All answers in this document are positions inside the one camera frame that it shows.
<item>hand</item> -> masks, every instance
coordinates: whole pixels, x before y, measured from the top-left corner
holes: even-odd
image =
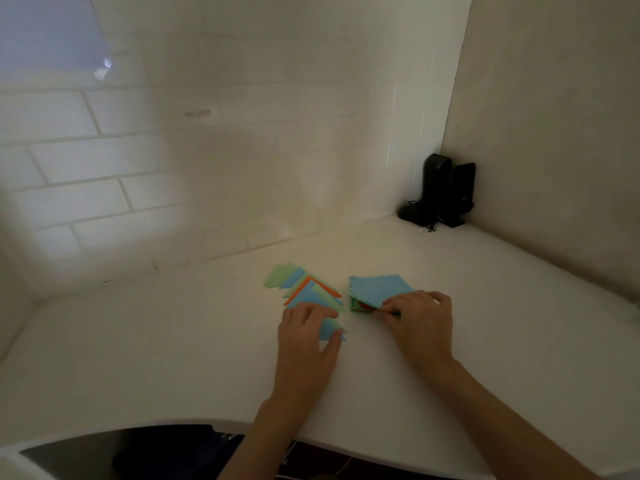
[[[384,300],[374,315],[386,323],[406,361],[428,385],[455,369],[450,297],[438,291],[403,293]]]
[[[287,414],[304,421],[322,395],[335,367],[342,331],[333,332],[320,352],[320,326],[338,312],[313,303],[286,308],[278,327],[278,362],[270,401],[285,405]]]

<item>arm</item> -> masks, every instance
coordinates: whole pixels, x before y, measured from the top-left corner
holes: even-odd
[[[396,318],[391,312],[400,312]],[[449,407],[498,480],[597,480],[594,473],[492,395],[451,352],[451,298],[416,291],[375,313],[420,379]]]
[[[219,480],[271,480],[287,447],[304,424],[329,382],[340,350],[341,331],[320,352],[318,338],[325,317],[338,313],[325,306],[300,303],[286,308],[278,327],[278,362],[273,393]]]

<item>stack of paper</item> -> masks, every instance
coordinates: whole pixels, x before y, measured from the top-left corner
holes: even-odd
[[[357,312],[372,313],[382,307],[382,302],[400,293],[409,293],[413,288],[397,274],[349,278],[351,309]]]
[[[284,303],[287,308],[293,308],[299,303],[317,303],[333,308],[338,313],[347,311],[344,303],[338,299],[342,297],[338,291],[291,262],[277,265],[262,285],[267,288],[286,289],[283,298],[287,298]],[[320,328],[320,340],[329,340],[332,333],[339,328],[343,334],[346,333],[338,320],[325,318]]]

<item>black device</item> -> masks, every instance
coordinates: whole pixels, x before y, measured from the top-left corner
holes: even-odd
[[[428,156],[422,167],[422,197],[397,211],[397,216],[430,232],[438,222],[448,227],[464,224],[460,215],[474,208],[476,164],[466,163],[453,168],[451,158],[436,153]]]

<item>white countertop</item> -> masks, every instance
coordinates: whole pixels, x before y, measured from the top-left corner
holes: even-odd
[[[346,295],[398,273],[452,296],[454,353],[491,391],[599,473],[640,465],[634,307],[471,226],[436,233],[390,216],[39,308],[0,365],[0,454],[172,422],[240,432],[271,390],[293,261]],[[488,474],[462,428],[366,314],[346,313],[337,368],[300,439],[458,478]]]

